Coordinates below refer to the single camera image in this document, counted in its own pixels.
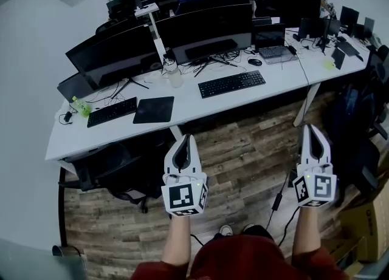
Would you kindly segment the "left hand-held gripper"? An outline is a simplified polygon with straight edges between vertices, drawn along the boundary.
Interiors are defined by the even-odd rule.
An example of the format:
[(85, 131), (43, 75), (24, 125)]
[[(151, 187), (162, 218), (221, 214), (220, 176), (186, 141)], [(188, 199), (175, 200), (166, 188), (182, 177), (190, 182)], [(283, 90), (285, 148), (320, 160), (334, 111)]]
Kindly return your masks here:
[(174, 217), (202, 214), (207, 200), (207, 175), (202, 172), (193, 135), (186, 134), (167, 152), (161, 187), (165, 210)]

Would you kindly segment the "large black keyboard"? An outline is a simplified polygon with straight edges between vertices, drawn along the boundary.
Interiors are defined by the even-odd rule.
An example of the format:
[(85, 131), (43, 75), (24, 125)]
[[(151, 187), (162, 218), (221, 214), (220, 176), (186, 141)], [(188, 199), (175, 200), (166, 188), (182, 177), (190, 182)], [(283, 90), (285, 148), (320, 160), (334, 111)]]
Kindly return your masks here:
[(202, 98), (210, 98), (262, 84), (266, 84), (265, 79), (258, 70), (254, 70), (199, 83), (198, 88)]

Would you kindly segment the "person's right forearm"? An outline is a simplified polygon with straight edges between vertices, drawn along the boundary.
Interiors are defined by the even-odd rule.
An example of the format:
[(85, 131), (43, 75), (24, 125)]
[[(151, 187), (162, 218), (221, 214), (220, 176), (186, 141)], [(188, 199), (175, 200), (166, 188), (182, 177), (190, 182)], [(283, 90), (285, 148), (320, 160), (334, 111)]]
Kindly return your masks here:
[(318, 210), (316, 208), (302, 207), (295, 229), (292, 262), (297, 261), (304, 254), (318, 250), (320, 247), (321, 239), (318, 229)]

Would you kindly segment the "small black keyboard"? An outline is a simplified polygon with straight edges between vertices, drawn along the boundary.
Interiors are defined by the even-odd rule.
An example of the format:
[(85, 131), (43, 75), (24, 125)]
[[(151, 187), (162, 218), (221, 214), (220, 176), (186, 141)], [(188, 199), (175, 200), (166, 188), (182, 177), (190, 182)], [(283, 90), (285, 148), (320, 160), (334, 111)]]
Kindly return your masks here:
[(119, 103), (91, 112), (88, 117), (87, 127), (91, 128), (120, 117), (135, 113), (137, 110), (137, 98), (133, 97)]

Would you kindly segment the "black office chair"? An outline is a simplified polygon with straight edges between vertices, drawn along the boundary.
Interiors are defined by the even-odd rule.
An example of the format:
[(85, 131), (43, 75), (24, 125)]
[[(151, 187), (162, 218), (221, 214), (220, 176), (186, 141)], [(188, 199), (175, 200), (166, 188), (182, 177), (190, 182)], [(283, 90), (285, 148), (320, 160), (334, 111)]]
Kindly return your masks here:
[(77, 180), (58, 182), (60, 187), (82, 190), (106, 189), (117, 199), (140, 205), (162, 195), (164, 152), (162, 143), (111, 143), (66, 159), (75, 168)]
[(376, 121), (383, 108), (371, 89), (360, 90), (350, 84), (342, 89), (329, 112), (326, 130), (338, 180), (337, 208), (343, 204), (346, 188), (350, 185), (354, 185), (363, 196), (378, 188), (380, 153), (371, 138), (376, 134), (388, 137)]

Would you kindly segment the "black mouse pad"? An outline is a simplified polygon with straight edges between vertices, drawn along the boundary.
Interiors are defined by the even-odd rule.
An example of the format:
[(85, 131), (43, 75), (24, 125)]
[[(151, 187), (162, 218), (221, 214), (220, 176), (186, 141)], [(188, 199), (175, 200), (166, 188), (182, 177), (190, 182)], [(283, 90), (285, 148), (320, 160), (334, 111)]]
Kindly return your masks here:
[(174, 97), (141, 99), (133, 123), (168, 123), (171, 120), (173, 104)]

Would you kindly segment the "cardboard box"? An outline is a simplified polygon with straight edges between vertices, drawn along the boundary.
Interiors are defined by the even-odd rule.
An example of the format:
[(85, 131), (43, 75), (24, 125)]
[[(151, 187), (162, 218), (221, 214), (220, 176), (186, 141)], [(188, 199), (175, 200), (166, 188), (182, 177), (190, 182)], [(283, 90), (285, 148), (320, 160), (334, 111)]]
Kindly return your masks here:
[(389, 249), (389, 174), (379, 180), (377, 190), (355, 197), (339, 214), (346, 239), (361, 239), (357, 260), (377, 262)]

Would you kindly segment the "black standing tablet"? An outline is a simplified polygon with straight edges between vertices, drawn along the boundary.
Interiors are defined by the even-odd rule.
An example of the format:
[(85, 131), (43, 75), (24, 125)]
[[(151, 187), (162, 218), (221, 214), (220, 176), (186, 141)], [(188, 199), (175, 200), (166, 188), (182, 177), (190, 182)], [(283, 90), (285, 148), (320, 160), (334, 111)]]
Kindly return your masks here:
[(343, 62), (345, 59), (345, 53), (340, 50), (338, 47), (336, 47), (331, 55), (332, 59), (334, 60), (334, 66), (340, 70), (343, 66)]

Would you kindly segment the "person's black trousers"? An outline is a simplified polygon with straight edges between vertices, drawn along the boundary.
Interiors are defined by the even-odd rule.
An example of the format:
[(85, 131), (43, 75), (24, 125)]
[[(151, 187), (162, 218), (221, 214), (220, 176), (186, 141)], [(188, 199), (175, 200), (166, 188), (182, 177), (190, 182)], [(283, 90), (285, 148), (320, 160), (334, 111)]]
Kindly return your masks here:
[(255, 225), (252, 228), (249, 228), (245, 232), (240, 232), (240, 234), (233, 234), (233, 236), (222, 236), (221, 234), (216, 233), (211, 240), (211, 242), (233, 242), (233, 243), (248, 243), (249, 241), (254, 242), (271, 242), (274, 244), (273, 237), (268, 233), (268, 231), (261, 225)]

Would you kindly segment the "grey open laptop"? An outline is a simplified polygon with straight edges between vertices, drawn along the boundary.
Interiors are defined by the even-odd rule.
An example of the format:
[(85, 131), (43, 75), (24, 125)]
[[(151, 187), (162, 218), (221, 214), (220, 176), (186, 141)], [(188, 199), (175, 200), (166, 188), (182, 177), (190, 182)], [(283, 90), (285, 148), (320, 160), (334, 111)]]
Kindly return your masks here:
[(254, 27), (255, 49), (267, 64), (298, 60), (296, 52), (292, 52), (285, 45), (285, 31), (284, 24), (268, 24)]

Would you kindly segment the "green drink bottle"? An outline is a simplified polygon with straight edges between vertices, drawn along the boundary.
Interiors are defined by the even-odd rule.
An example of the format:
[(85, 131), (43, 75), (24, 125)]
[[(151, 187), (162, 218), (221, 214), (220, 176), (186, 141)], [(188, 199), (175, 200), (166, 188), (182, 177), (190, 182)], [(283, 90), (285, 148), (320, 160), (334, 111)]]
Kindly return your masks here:
[(76, 96), (72, 97), (72, 107), (84, 118), (88, 118), (92, 112), (90, 105)]

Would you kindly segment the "black tripod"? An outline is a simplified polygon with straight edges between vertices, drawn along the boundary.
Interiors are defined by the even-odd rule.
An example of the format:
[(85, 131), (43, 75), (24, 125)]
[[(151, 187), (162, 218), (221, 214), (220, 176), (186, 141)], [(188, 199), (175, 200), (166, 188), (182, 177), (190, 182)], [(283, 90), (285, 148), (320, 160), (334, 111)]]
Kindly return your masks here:
[(323, 54), (325, 54), (325, 49), (327, 45), (327, 39), (328, 39), (328, 31), (331, 25), (332, 19), (319, 19), (317, 21), (316, 25), (316, 34), (321, 34), (321, 38), (319, 39), (319, 42), (317, 43), (317, 46), (320, 48)]

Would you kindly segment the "person's red shirt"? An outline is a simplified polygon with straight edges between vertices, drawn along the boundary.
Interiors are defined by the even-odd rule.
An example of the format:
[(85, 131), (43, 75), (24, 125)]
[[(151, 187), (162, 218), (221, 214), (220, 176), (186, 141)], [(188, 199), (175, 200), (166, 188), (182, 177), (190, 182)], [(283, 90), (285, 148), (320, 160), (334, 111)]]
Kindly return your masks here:
[(130, 280), (349, 280), (349, 276), (324, 247), (288, 263), (272, 239), (241, 234), (208, 242), (191, 267), (141, 263)]

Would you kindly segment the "wide curved black monitor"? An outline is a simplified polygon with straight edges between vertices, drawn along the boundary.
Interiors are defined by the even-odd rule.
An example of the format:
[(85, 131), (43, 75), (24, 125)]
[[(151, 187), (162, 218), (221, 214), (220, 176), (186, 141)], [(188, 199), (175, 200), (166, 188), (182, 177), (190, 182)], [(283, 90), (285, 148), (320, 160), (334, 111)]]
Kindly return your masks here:
[(156, 22), (178, 65), (243, 50), (252, 42), (252, 6), (229, 5), (185, 13)]

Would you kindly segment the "black monitor back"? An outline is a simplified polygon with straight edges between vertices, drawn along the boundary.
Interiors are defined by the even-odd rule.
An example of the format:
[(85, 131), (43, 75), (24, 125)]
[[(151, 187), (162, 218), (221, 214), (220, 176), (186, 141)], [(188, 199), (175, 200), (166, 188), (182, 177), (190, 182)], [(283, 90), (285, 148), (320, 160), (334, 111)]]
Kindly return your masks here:
[(136, 28), (138, 26), (150, 26), (151, 21), (144, 16), (141, 16), (139, 19), (135, 16), (130, 16), (125, 19), (109, 19), (104, 24), (100, 25), (96, 30), (95, 34), (100, 35), (116, 35), (118, 33), (125, 32), (127, 30)]
[(178, 7), (174, 15), (177, 16), (205, 9), (249, 3), (250, 0), (178, 0)]
[(303, 18), (320, 17), (320, 0), (257, 0), (256, 17), (279, 17), (286, 27), (299, 27)]

